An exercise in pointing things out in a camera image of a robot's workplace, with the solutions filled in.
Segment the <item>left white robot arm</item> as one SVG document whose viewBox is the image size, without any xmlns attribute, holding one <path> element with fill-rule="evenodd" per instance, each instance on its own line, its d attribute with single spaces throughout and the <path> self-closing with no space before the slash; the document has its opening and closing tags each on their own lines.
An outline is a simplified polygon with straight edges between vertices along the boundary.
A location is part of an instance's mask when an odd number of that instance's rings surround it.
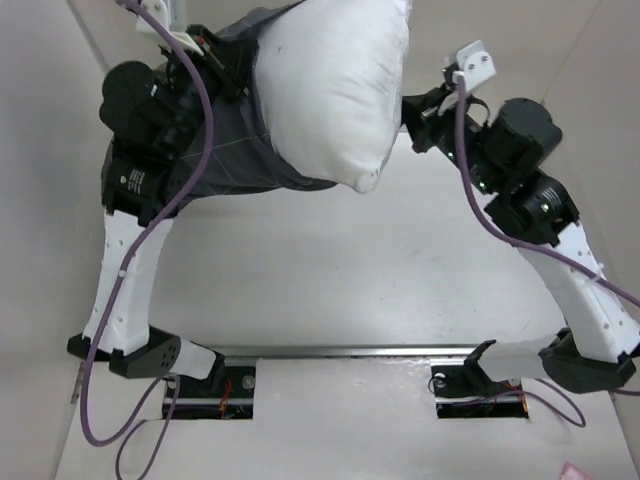
<svg viewBox="0 0 640 480">
<path fill-rule="evenodd" d="M 191 51 L 152 68 L 127 61 L 102 84 L 101 121 L 112 132 L 102 169 L 105 247 L 94 310 L 70 354 L 108 363 L 127 379 L 183 377 L 198 394 L 223 387 L 221 354 L 149 323 L 164 242 L 190 202 L 248 191 L 248 170 L 219 152 L 238 138 L 257 46 L 200 25 Z"/>
</svg>

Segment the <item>dark grey checked pillowcase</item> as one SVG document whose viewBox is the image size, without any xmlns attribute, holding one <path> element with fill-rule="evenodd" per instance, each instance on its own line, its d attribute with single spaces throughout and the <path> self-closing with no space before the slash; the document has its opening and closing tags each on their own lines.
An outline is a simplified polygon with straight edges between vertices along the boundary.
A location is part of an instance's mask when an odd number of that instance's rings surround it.
<svg viewBox="0 0 640 480">
<path fill-rule="evenodd" d="M 305 177 L 273 149 L 264 124 L 255 80 L 255 64 L 261 32 L 285 13 L 284 8 L 259 7 L 214 34 L 231 40 L 250 40 L 248 95 L 228 103 L 212 103 L 214 135 L 207 165 L 179 207 L 216 195 L 248 195 L 284 188 L 293 191 L 321 191 L 333 182 Z M 161 162 L 157 157 L 138 155 L 122 148 L 114 134 L 102 168 L 102 204 L 113 213 L 122 211 L 149 222 L 178 194 L 203 158 L 205 122 L 199 133 L 176 159 Z"/>
</svg>

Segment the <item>white pillow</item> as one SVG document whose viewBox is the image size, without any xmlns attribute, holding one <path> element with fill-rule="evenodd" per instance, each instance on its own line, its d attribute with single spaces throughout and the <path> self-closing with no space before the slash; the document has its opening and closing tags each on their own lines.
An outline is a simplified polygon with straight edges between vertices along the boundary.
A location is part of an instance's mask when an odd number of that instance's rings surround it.
<svg viewBox="0 0 640 480">
<path fill-rule="evenodd" d="M 305 177 L 378 184 L 401 124 L 409 1 L 304 1 L 259 36 L 255 67 L 274 151 Z"/>
</svg>

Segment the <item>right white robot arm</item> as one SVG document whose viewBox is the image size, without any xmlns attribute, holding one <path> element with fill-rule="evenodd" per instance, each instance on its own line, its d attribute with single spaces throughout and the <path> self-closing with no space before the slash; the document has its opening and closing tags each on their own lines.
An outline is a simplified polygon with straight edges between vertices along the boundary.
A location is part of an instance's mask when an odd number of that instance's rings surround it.
<svg viewBox="0 0 640 480">
<path fill-rule="evenodd" d="M 402 123 L 416 152 L 437 149 L 457 167 L 468 200 L 489 197 L 473 207 L 476 219 L 534 268 L 564 326 L 536 340 L 481 343 L 460 366 L 435 373 L 439 394 L 491 395 L 515 378 L 550 379 L 578 394 L 623 388 L 639 355 L 639 324 L 627 311 L 633 297 L 606 278 L 568 190 L 541 169 L 561 129 L 526 98 L 478 123 L 468 113 L 474 101 L 447 85 L 406 96 Z"/>
</svg>

